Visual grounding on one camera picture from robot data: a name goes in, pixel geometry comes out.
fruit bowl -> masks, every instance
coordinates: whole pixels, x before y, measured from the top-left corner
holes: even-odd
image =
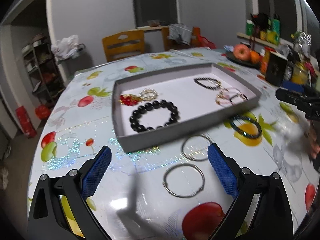
[[[255,68],[255,69],[260,69],[260,64],[259,63],[253,64],[250,61],[244,61],[244,60],[237,59],[235,57],[235,55],[233,55],[233,52],[227,51],[226,52],[226,56],[227,56],[227,58],[229,60],[231,60],[232,62],[237,63],[239,65],[242,65],[242,66],[245,66],[245,67],[250,67],[250,68]]]

metal screw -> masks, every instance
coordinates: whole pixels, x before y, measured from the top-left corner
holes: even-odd
[[[40,180],[45,180],[47,177],[48,177],[47,174],[42,174],[42,175],[40,176]]]
[[[71,171],[69,171],[69,175],[70,175],[70,176],[75,176],[75,175],[77,175],[77,173],[78,173],[77,170],[71,170]]]
[[[275,179],[279,179],[279,178],[280,178],[280,175],[279,175],[278,173],[274,172],[274,173],[272,174],[272,177],[274,177]]]
[[[243,168],[243,169],[242,169],[242,172],[243,172],[244,174],[248,175],[248,174],[250,174],[251,171],[250,171],[248,168]]]

white plastic bag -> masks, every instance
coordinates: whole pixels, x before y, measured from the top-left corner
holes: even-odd
[[[58,60],[64,60],[77,53],[78,43],[78,35],[72,35],[68,38],[63,38],[62,41],[57,40],[56,45],[51,45],[51,51]]]

human hand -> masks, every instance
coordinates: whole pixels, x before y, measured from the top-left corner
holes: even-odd
[[[309,133],[308,133],[308,138],[309,138],[309,142],[311,145],[311,152],[310,155],[312,158],[316,158],[319,151],[320,151],[320,146],[317,143],[317,133],[315,128],[313,127],[313,123],[310,122],[310,127],[309,127]]]

metal shelving unit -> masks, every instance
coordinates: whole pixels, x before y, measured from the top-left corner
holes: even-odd
[[[46,54],[46,58],[41,60],[39,56],[44,53]],[[27,71],[33,90],[35,90],[37,83],[41,82],[32,94],[38,97],[41,104],[54,106],[65,88],[57,69],[54,56],[51,52],[49,42],[43,42],[36,47],[32,46],[29,51],[23,54],[23,59],[25,67],[31,62],[34,62],[33,68]],[[44,74],[52,74],[53,78],[46,82]]]

